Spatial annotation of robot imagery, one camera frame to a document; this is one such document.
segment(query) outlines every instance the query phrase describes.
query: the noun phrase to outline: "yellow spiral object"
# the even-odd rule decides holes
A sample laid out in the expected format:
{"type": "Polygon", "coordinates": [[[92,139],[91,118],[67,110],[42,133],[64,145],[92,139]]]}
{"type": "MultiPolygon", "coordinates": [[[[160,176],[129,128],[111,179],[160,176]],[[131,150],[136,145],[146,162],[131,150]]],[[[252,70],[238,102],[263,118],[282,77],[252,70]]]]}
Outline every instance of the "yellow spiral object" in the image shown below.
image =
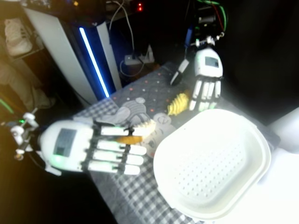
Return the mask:
{"type": "Polygon", "coordinates": [[[168,105],[168,115],[178,115],[184,110],[188,109],[189,105],[189,97],[186,93],[180,93],[177,97],[172,101],[170,105],[168,105]]]}

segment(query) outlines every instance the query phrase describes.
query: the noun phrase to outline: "table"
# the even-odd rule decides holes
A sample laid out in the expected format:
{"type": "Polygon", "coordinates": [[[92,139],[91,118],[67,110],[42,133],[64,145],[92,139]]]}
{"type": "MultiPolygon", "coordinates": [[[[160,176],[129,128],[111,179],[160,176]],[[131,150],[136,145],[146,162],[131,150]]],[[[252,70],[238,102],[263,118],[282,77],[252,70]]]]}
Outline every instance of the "table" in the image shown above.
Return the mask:
{"type": "MultiPolygon", "coordinates": [[[[157,123],[156,130],[141,145],[148,149],[156,148],[162,139],[196,114],[185,111],[174,117],[167,115],[167,105],[175,96],[190,89],[190,86],[193,87],[192,79],[189,78],[170,87],[170,79],[176,69],[174,64],[167,63],[76,116],[92,117],[121,126],[154,119],[157,123]]],[[[279,137],[261,123],[248,117],[225,99],[221,98],[217,107],[245,116],[263,133],[271,151],[277,147],[279,137]]],[[[157,190],[152,158],[146,155],[140,168],[140,174],[136,176],[91,172],[94,184],[119,224],[201,223],[171,209],[162,198],[157,190]]]]}

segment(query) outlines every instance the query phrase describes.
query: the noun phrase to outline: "person's leg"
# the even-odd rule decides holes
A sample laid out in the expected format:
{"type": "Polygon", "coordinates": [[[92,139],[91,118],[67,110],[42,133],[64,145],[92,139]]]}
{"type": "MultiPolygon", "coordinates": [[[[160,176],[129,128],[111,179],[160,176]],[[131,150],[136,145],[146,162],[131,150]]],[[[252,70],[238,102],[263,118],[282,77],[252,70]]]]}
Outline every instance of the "person's leg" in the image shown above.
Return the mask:
{"type": "Polygon", "coordinates": [[[0,84],[9,85],[30,112],[35,107],[45,109],[55,102],[40,89],[35,89],[17,70],[0,60],[0,84]]]}

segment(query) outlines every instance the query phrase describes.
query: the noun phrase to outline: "light strip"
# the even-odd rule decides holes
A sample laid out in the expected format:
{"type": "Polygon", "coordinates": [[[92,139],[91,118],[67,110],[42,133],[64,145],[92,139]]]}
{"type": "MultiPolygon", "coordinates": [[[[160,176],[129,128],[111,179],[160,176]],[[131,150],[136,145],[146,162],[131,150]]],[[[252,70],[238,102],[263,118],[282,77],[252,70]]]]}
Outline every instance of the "light strip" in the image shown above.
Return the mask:
{"type": "Polygon", "coordinates": [[[101,83],[101,85],[102,85],[102,88],[103,88],[103,90],[104,90],[104,93],[105,93],[106,97],[109,97],[109,93],[108,93],[107,88],[106,88],[106,86],[105,86],[105,83],[104,83],[104,80],[103,80],[102,75],[101,75],[101,73],[100,73],[100,70],[99,70],[99,67],[98,67],[98,65],[97,65],[97,62],[95,61],[95,58],[94,58],[94,55],[93,55],[93,51],[92,51],[92,49],[91,49],[91,47],[90,47],[90,45],[89,45],[89,42],[88,42],[88,39],[87,39],[87,37],[86,37],[85,31],[84,31],[83,28],[79,28],[79,30],[80,30],[80,33],[81,33],[81,35],[82,35],[83,41],[84,41],[84,43],[85,43],[85,46],[86,46],[86,48],[87,48],[88,54],[89,54],[89,56],[90,56],[90,59],[91,59],[92,62],[93,62],[94,69],[95,69],[95,71],[96,71],[96,73],[97,73],[97,75],[98,75],[98,78],[99,78],[99,80],[100,80],[100,83],[101,83]]]}

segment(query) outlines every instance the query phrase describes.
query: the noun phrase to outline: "white basket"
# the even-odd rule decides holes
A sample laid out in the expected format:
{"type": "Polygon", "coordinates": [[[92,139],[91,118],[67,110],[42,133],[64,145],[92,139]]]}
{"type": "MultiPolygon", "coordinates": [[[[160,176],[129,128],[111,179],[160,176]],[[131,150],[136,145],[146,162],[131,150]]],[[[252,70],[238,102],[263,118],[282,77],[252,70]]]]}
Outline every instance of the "white basket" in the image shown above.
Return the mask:
{"type": "Polygon", "coordinates": [[[154,173],[172,208],[208,221],[227,215],[270,161],[268,143],[254,124],[216,109],[198,114],[160,143],[154,173]]]}

